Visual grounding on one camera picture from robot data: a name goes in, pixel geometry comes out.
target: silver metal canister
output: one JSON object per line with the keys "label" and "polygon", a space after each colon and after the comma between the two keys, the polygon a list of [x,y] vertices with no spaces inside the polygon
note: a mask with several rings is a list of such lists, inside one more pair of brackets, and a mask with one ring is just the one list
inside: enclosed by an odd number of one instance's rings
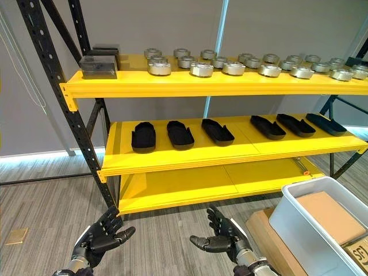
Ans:
{"label": "silver metal canister", "polygon": [[150,62],[160,62],[160,63],[164,63],[164,62],[168,62],[167,58],[164,56],[158,56],[158,55],[154,55],[151,56],[147,59],[147,64]]}
{"label": "silver metal canister", "polygon": [[328,62],[313,63],[312,70],[317,73],[327,73],[331,66]]}
{"label": "silver metal canister", "polygon": [[229,74],[232,76],[241,76],[244,74],[244,70],[246,67],[241,62],[233,62],[228,60],[224,62],[223,65],[223,73]]}
{"label": "silver metal canister", "polygon": [[298,79],[310,79],[314,73],[315,72],[309,69],[308,67],[299,66],[294,67],[291,70],[290,75],[295,76]]}
{"label": "silver metal canister", "polygon": [[279,66],[283,70],[290,71],[293,67],[297,66],[297,63],[293,60],[283,60],[279,63]]}
{"label": "silver metal canister", "polygon": [[278,60],[278,55],[275,55],[274,53],[267,53],[263,56],[263,61],[267,63],[276,63]]}
{"label": "silver metal canister", "polygon": [[330,70],[338,70],[341,67],[343,67],[343,65],[339,62],[329,62],[329,66],[330,66]]}
{"label": "silver metal canister", "polygon": [[184,69],[190,69],[192,62],[196,62],[197,59],[194,56],[181,56],[178,58],[178,66]]}
{"label": "silver metal canister", "polygon": [[297,55],[290,55],[290,56],[287,56],[286,58],[287,61],[293,61],[295,62],[296,64],[299,64],[302,62],[302,58],[300,56],[297,56]]}
{"label": "silver metal canister", "polygon": [[247,59],[246,62],[244,63],[245,66],[252,68],[252,69],[259,68],[261,64],[262,64],[262,61],[260,59],[257,59],[256,57],[251,57],[250,59]]}
{"label": "silver metal canister", "polygon": [[319,56],[316,56],[316,55],[306,55],[304,60],[306,62],[315,63],[315,62],[320,62],[321,58]]}
{"label": "silver metal canister", "polygon": [[366,79],[368,77],[368,71],[365,70],[351,69],[350,72],[353,73],[352,77],[354,79]]}
{"label": "silver metal canister", "polygon": [[213,65],[206,62],[193,62],[190,65],[190,73],[194,76],[209,77],[212,72]]}
{"label": "silver metal canister", "polygon": [[341,65],[343,65],[344,64],[344,62],[345,62],[345,60],[343,60],[343,59],[341,59],[341,58],[339,58],[339,57],[333,57],[331,60],[330,60],[331,62],[337,62],[337,63],[340,63]]}
{"label": "silver metal canister", "polygon": [[263,64],[259,67],[258,73],[263,76],[278,77],[281,73],[281,68],[273,64]]}
{"label": "silver metal canister", "polygon": [[241,53],[237,56],[237,60],[241,63],[244,63],[247,59],[253,58],[251,53]]}
{"label": "silver metal canister", "polygon": [[144,56],[146,58],[150,58],[151,56],[161,56],[162,52],[156,48],[148,48],[146,50],[144,50]]}
{"label": "silver metal canister", "polygon": [[211,60],[211,64],[214,68],[221,69],[223,67],[224,62],[226,62],[228,59],[224,56],[216,56],[213,60]]}
{"label": "silver metal canister", "polygon": [[356,64],[352,66],[353,70],[362,70],[362,71],[368,71],[368,67],[361,65],[361,64]]}
{"label": "silver metal canister", "polygon": [[353,73],[345,69],[337,69],[337,70],[331,71],[329,76],[333,79],[337,79],[338,81],[348,82],[351,80]]}
{"label": "silver metal canister", "polygon": [[171,74],[171,64],[168,62],[149,62],[148,72],[155,76],[167,76]]}
{"label": "silver metal canister", "polygon": [[178,48],[174,50],[175,58],[179,58],[181,56],[190,56],[190,51],[185,48]]}
{"label": "silver metal canister", "polygon": [[214,50],[206,49],[201,51],[201,57],[203,59],[211,60],[216,56],[216,52]]}

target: shelving unit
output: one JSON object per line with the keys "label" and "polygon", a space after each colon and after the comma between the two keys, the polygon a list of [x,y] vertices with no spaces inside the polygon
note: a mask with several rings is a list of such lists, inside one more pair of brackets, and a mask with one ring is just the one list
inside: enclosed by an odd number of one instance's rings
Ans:
{"label": "shelving unit", "polygon": [[[266,115],[270,121],[276,115]],[[294,115],[305,118],[304,114]],[[148,173],[153,171],[197,168],[219,164],[234,164],[270,159],[281,159],[339,151],[364,151],[368,144],[346,133],[341,137],[331,136],[309,122],[316,130],[310,138],[301,138],[287,129],[282,140],[272,141],[265,138],[250,123],[250,116],[214,118],[226,125],[235,136],[235,141],[227,147],[218,147],[201,128],[202,119],[184,119],[180,122],[190,128],[195,139],[194,147],[187,151],[175,150],[167,136],[167,120],[151,121],[156,130],[156,149],[150,154],[137,154],[131,146],[132,131],[140,123],[114,122],[110,128],[108,143],[101,171],[101,181],[113,175]]]}
{"label": "shelving unit", "polygon": [[[68,2],[80,48],[85,55],[90,44],[81,5],[79,0]],[[301,161],[311,172],[311,175],[303,175],[291,159],[296,156],[331,153],[330,174],[337,178],[368,148],[366,142],[351,133],[333,137],[316,126],[317,132],[310,138],[303,139],[287,132],[283,140],[267,140],[250,124],[250,118],[243,116],[215,118],[226,124],[235,136],[234,143],[227,147],[217,147],[209,140],[200,127],[200,118],[180,120],[190,127],[195,139],[194,147],[187,151],[172,148],[166,133],[167,121],[153,121],[157,133],[156,150],[150,154],[136,154],[131,149],[131,131],[138,122],[110,124],[104,98],[329,94],[331,96],[320,113],[325,115],[328,111],[331,119],[335,100],[368,114],[337,96],[368,95],[368,80],[339,82],[320,74],[303,80],[287,73],[281,73],[278,78],[267,78],[249,69],[243,76],[224,75],[215,70],[211,78],[196,78],[188,70],[178,68],[172,56],[168,57],[172,74],[157,77],[147,72],[143,55],[121,55],[122,71],[117,73],[117,79],[85,80],[77,71],[67,81],[39,0],[17,0],[17,3],[52,90],[96,184],[106,204],[115,205],[121,214],[270,193],[280,191],[285,184],[323,175],[302,157]],[[81,55],[55,5],[46,0],[43,5],[75,61],[79,62]],[[87,124],[78,111],[79,98],[95,98]],[[102,166],[91,142],[99,114],[103,117],[103,130],[108,137]],[[265,117],[275,120],[275,115]],[[352,150],[356,151],[352,158],[334,172],[333,153]],[[116,175],[121,176],[119,189],[109,182]]]}

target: robotic hand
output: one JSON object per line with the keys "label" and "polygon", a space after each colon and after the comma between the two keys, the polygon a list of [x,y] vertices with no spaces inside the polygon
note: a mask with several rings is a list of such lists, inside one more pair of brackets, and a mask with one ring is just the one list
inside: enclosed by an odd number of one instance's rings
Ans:
{"label": "robotic hand", "polygon": [[207,214],[215,236],[191,236],[190,241],[196,247],[211,253],[226,252],[237,264],[233,270],[235,276],[280,276],[266,258],[258,258],[253,253],[247,235],[233,219],[224,217],[213,204]]}
{"label": "robotic hand", "polygon": [[75,243],[71,260],[64,270],[56,271],[53,276],[93,276],[96,267],[106,251],[125,243],[136,231],[129,227],[116,233],[122,227],[118,210],[110,207],[94,224],[88,226]]}

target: cardboard box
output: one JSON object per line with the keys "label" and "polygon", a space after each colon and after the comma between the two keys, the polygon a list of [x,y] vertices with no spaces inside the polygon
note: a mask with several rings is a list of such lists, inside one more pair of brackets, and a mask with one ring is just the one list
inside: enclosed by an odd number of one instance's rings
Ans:
{"label": "cardboard box", "polygon": [[368,236],[356,241],[349,246],[345,246],[344,249],[368,275]]}
{"label": "cardboard box", "polygon": [[271,227],[269,218],[272,212],[273,208],[253,213],[246,223],[249,233],[263,256],[281,275],[307,276],[297,259]]}
{"label": "cardboard box", "polygon": [[366,232],[348,211],[324,191],[307,194],[297,200],[340,245]]}

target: yellow shelf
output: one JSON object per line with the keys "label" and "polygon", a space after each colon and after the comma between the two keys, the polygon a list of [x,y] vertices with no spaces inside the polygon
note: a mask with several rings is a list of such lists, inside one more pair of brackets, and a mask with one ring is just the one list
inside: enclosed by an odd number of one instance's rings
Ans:
{"label": "yellow shelf", "polygon": [[311,175],[303,175],[292,159],[123,175],[119,211],[127,214],[272,193],[323,176],[307,159],[302,162]]}
{"label": "yellow shelf", "polygon": [[[304,115],[294,115],[301,119]],[[276,115],[266,115],[271,121]],[[156,149],[149,154],[137,154],[131,147],[132,131],[139,121],[114,122],[111,125],[103,165],[98,175],[103,183],[113,175],[148,173],[183,168],[215,166],[260,160],[281,159],[295,156],[326,154],[340,151],[364,151],[368,144],[347,132],[335,137],[322,131],[311,122],[316,133],[300,138],[285,127],[286,136],[272,141],[250,124],[250,116],[214,118],[226,125],[235,136],[227,147],[216,146],[201,128],[202,119],[183,119],[180,122],[190,128],[195,139],[194,147],[187,151],[175,150],[167,136],[167,120],[151,121],[156,130]]]}
{"label": "yellow shelf", "polygon": [[314,74],[311,79],[297,79],[288,73],[278,78],[261,76],[247,70],[243,76],[229,76],[215,71],[210,78],[191,76],[188,70],[177,68],[169,56],[173,72],[169,76],[152,76],[147,72],[143,55],[122,55],[117,79],[83,79],[78,71],[61,83],[70,111],[77,111],[77,98],[139,98],[139,97],[199,97],[224,95],[368,95],[368,80],[349,82]]}

